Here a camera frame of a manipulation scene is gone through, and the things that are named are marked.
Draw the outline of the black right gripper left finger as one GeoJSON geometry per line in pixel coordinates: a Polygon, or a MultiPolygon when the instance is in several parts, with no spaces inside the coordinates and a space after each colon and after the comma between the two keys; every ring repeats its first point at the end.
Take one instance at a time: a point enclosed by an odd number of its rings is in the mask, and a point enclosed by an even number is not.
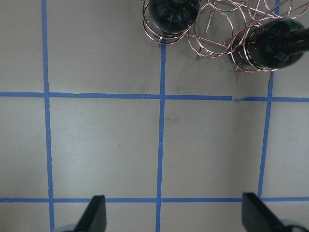
{"type": "Polygon", "coordinates": [[[96,195],[75,227],[76,232],[104,232],[107,227],[105,196],[96,195]]]}

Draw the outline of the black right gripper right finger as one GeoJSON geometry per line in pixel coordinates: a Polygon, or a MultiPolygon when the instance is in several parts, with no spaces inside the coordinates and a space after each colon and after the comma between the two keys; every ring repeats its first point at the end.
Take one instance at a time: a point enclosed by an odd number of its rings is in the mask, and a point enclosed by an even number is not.
{"type": "Polygon", "coordinates": [[[242,194],[241,221],[247,232],[289,232],[274,213],[252,192],[242,194]]]}

